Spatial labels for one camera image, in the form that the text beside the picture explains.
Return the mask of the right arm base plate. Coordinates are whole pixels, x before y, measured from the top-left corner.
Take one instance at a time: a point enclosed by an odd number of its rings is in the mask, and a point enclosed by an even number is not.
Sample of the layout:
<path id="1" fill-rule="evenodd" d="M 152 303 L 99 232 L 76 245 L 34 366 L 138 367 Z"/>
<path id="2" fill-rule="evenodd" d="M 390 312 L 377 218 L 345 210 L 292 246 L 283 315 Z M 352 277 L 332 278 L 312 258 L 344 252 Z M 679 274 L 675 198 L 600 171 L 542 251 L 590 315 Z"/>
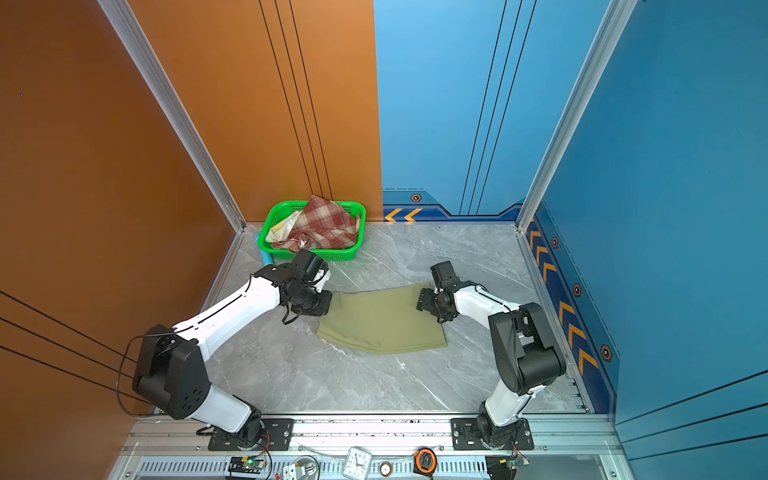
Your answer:
<path id="1" fill-rule="evenodd" d="M 519 450 L 535 448 L 529 422 L 519 418 L 506 426 L 496 426 L 484 415 L 450 420 L 453 448 L 469 450 Z"/>

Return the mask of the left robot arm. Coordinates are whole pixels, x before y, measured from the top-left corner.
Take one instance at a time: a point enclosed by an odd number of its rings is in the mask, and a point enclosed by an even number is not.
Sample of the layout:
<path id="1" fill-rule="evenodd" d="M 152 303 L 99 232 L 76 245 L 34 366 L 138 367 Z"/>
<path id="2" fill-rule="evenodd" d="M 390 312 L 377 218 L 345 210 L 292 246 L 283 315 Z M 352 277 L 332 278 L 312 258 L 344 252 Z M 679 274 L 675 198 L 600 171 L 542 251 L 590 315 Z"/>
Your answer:
<path id="1" fill-rule="evenodd" d="M 257 407 L 211 383 L 206 362 L 231 337 L 278 307 L 282 323 L 328 313 L 332 293 L 324 289 L 330 267 L 301 250 L 279 265 L 266 265 L 234 293 L 173 327 L 156 325 L 141 336 L 132 389 L 176 420 L 193 419 L 227 434 L 244 448 L 265 435 Z"/>

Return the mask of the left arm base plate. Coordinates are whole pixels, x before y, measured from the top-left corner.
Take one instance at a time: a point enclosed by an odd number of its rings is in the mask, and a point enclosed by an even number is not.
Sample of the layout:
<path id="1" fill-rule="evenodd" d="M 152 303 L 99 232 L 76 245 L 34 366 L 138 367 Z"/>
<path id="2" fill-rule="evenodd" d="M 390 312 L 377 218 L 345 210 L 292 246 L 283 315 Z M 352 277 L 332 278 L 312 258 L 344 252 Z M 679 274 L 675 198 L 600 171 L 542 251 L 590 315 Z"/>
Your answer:
<path id="1" fill-rule="evenodd" d="M 208 450 L 283 452 L 289 449 L 293 429 L 292 418 L 261 418 L 246 424 L 237 433 L 214 428 Z"/>

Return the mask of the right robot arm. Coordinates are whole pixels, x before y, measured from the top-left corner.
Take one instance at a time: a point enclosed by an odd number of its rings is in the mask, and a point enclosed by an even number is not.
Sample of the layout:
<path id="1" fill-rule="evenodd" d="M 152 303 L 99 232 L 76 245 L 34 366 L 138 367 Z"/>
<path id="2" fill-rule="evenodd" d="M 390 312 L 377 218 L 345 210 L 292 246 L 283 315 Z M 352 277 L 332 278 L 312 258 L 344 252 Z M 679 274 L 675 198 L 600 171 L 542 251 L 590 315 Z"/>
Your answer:
<path id="1" fill-rule="evenodd" d="M 431 267 L 434 287 L 424 288 L 417 309 L 442 324 L 469 317 L 490 332 L 499 381 L 475 418 L 451 420 L 453 448 L 534 449 L 530 424 L 522 415 L 529 403 L 567 370 L 555 330 L 535 302 L 519 304 L 463 281 L 449 261 Z"/>

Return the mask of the olive green skirt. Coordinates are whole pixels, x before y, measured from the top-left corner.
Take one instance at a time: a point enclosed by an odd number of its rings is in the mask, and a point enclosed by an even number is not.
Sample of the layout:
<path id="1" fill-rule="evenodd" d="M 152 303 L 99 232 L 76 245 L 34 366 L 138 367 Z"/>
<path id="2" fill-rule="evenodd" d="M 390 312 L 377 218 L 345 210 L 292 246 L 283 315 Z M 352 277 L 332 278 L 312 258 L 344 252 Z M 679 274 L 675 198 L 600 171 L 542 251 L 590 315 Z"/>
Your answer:
<path id="1" fill-rule="evenodd" d="M 355 293 L 336 293 L 316 335 L 354 350 L 394 355 L 444 348 L 444 329 L 417 309 L 426 283 Z"/>

